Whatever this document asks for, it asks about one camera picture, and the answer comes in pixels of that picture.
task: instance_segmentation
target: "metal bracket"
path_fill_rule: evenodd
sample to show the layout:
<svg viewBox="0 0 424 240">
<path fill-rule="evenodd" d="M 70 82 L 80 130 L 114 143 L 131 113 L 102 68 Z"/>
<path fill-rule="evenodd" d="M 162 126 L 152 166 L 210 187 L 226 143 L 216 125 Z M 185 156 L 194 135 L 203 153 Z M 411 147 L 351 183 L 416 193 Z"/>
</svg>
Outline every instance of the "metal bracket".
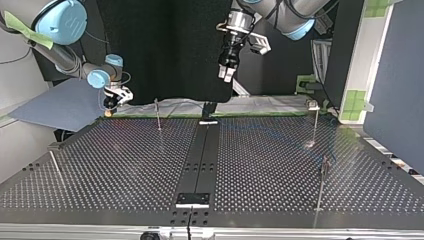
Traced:
<svg viewBox="0 0 424 240">
<path fill-rule="evenodd" d="M 177 198 L 177 208 L 209 208 L 209 193 L 180 193 Z"/>
<path fill-rule="evenodd" d="M 364 110 L 367 112 L 374 112 L 374 105 L 365 101 Z"/>
</svg>

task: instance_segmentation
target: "green tape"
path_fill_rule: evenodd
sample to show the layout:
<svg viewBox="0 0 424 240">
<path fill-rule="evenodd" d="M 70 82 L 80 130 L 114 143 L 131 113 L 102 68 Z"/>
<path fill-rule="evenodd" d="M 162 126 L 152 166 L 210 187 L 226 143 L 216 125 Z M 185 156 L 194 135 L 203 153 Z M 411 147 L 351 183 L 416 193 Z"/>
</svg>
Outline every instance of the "green tape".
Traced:
<svg viewBox="0 0 424 240">
<path fill-rule="evenodd" d="M 358 121 L 365 108 L 365 91 L 348 90 L 341 114 L 342 120 Z"/>
<path fill-rule="evenodd" d="M 376 18 L 386 16 L 387 8 L 390 6 L 389 0 L 368 0 L 365 15 L 366 18 Z"/>
<path fill-rule="evenodd" d="M 32 31 L 29 27 L 27 27 L 23 22 L 21 22 L 17 17 L 13 16 L 10 12 L 4 11 L 4 21 L 6 22 L 6 27 L 19 31 L 26 38 L 31 39 L 34 42 L 41 44 L 48 49 L 52 49 L 53 40 L 50 37 Z"/>
<path fill-rule="evenodd" d="M 300 86 L 301 82 L 307 83 L 315 83 L 317 80 L 315 79 L 315 75 L 299 75 L 297 76 L 297 84 L 296 84 L 296 92 L 297 93 L 307 93 L 314 94 L 314 90 L 306 90 L 305 88 Z"/>
</svg>

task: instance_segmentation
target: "gray cloth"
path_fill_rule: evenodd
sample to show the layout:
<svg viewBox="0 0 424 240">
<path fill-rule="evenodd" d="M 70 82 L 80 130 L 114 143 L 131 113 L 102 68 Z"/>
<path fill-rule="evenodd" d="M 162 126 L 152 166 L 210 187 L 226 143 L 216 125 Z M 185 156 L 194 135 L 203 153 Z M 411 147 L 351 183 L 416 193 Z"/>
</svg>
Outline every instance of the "gray cloth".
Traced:
<svg viewBox="0 0 424 240">
<path fill-rule="evenodd" d="M 103 91 L 69 79 L 9 114 L 20 121 L 77 132 L 104 114 Z"/>
<path fill-rule="evenodd" d="M 234 97 L 227 103 L 220 103 L 214 115 L 255 115 L 267 113 L 304 113 L 309 97 L 297 96 L 252 96 Z M 160 117 L 201 116 L 203 102 L 190 99 L 167 99 L 159 102 Z M 155 104 L 145 106 L 123 106 L 115 116 L 155 117 Z"/>
</svg>

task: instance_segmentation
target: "white wall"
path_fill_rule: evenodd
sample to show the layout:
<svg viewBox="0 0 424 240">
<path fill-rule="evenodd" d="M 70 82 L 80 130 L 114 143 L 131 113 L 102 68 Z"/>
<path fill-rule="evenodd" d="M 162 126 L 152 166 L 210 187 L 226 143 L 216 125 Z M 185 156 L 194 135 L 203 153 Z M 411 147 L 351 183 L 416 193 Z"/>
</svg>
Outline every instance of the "white wall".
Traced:
<svg viewBox="0 0 424 240">
<path fill-rule="evenodd" d="M 343 112 L 348 90 L 366 91 L 365 100 L 370 100 L 392 10 L 393 6 L 388 7 L 385 17 L 362 18 L 361 20 L 343 94 L 341 112 Z M 341 118 L 339 120 L 344 124 L 363 124 L 365 117 L 366 111 L 362 111 L 358 121 L 346 121 Z"/>
<path fill-rule="evenodd" d="M 0 29 L 0 63 L 24 56 L 22 37 Z M 0 182 L 46 152 L 53 129 L 7 117 L 16 107 L 48 90 L 32 53 L 15 63 L 0 64 Z"/>
</svg>

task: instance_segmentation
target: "gray panel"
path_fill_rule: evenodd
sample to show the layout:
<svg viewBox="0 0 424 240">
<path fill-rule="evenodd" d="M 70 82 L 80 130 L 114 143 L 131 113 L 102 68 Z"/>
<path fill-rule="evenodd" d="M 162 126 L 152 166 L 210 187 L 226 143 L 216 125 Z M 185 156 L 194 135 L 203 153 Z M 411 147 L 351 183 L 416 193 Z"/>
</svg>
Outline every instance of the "gray panel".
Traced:
<svg viewBox="0 0 424 240">
<path fill-rule="evenodd" d="M 364 0 L 341 0 L 337 10 L 325 88 L 331 102 L 340 107 L 352 61 Z"/>
<path fill-rule="evenodd" d="M 9 114 L 20 121 L 77 132 L 104 115 L 104 93 L 69 79 Z"/>
<path fill-rule="evenodd" d="M 33 222 L 39 213 L 42 223 L 169 225 L 197 120 L 164 119 L 161 131 L 156 124 L 101 121 L 56 153 L 61 172 L 47 158 L 6 182 L 0 207 L 10 215 L 0 221 Z"/>
<path fill-rule="evenodd" d="M 394 5 L 365 131 L 384 147 L 424 174 L 423 56 L 424 1 Z"/>
<path fill-rule="evenodd" d="M 424 229 L 424 187 L 407 173 L 326 117 L 311 140 L 313 117 L 223 119 L 207 225 Z M 323 158 L 332 166 L 316 215 Z"/>
</svg>

